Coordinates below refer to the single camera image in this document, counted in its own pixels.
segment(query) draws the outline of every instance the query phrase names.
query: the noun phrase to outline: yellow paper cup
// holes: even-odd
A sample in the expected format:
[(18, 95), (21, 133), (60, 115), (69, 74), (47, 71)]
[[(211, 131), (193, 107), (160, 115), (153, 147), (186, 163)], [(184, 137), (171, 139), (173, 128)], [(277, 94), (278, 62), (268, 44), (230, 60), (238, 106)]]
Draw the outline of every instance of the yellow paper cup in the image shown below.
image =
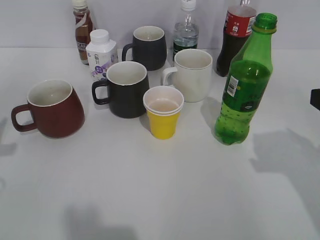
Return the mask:
[(183, 94), (170, 86), (156, 86), (144, 94), (143, 104), (153, 136), (165, 140), (175, 134), (184, 101)]

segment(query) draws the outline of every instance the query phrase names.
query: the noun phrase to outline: green plastic bottle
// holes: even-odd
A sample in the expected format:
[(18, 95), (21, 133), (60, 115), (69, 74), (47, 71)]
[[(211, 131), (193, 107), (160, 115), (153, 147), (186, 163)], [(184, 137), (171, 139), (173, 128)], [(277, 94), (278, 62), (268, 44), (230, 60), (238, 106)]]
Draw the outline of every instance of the green plastic bottle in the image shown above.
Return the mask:
[(252, 35), (232, 59), (225, 84), (221, 113), (213, 132), (225, 144), (242, 143), (273, 71), (271, 37), (277, 31), (277, 16), (260, 13)]

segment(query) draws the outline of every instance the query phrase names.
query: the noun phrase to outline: red label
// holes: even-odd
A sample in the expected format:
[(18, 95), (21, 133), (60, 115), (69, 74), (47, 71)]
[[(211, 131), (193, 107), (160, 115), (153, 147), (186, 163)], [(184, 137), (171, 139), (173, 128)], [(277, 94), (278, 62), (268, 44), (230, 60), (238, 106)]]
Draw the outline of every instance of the red label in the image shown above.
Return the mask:
[(255, 19), (256, 16), (236, 16), (228, 11), (225, 18), (224, 32), (239, 38), (247, 37), (252, 32), (251, 27), (254, 24)]

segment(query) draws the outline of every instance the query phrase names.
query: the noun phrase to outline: black mug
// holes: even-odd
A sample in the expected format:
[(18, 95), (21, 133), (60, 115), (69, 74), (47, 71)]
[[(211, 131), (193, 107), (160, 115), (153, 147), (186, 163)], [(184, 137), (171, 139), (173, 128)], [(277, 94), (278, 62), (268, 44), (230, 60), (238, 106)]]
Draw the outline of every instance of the black mug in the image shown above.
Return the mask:
[[(99, 99), (96, 88), (107, 87), (108, 97)], [(121, 118), (132, 119), (146, 112), (143, 103), (149, 89), (147, 69), (134, 61), (118, 62), (106, 71), (106, 80), (92, 84), (92, 97), (96, 104), (109, 104), (110, 111)]]
[(134, 30), (132, 43), (124, 46), (122, 61), (132, 48), (133, 61), (141, 63), (148, 71), (162, 68), (167, 60), (165, 32), (157, 26), (142, 26)]

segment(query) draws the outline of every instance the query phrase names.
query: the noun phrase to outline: plastic bottle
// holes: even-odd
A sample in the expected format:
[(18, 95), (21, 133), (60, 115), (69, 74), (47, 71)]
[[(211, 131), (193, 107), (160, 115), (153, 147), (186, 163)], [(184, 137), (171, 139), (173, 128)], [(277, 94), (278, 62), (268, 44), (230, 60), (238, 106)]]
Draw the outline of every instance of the plastic bottle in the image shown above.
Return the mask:
[(271, 37), (277, 31), (277, 17), (260, 13), (252, 35), (232, 59), (225, 84), (222, 107), (214, 135), (225, 145), (242, 143), (273, 71)]
[(225, 77), (229, 72), (230, 62), (240, 51), (252, 32), (257, 11), (250, 0), (241, 0), (240, 5), (232, 4), (228, 8), (223, 29), (223, 45), (216, 61), (216, 72)]
[(94, 80), (105, 80), (107, 69), (118, 62), (117, 43), (109, 39), (109, 32), (103, 29), (90, 33), (91, 42), (85, 48), (90, 72)]
[(75, 17), (75, 40), (83, 64), (88, 65), (86, 46), (90, 43), (90, 33), (95, 29), (86, 0), (72, 0)]
[(195, 19), (196, 4), (197, 0), (181, 0), (179, 21), (174, 25), (173, 58), (183, 49), (198, 47), (199, 27)]

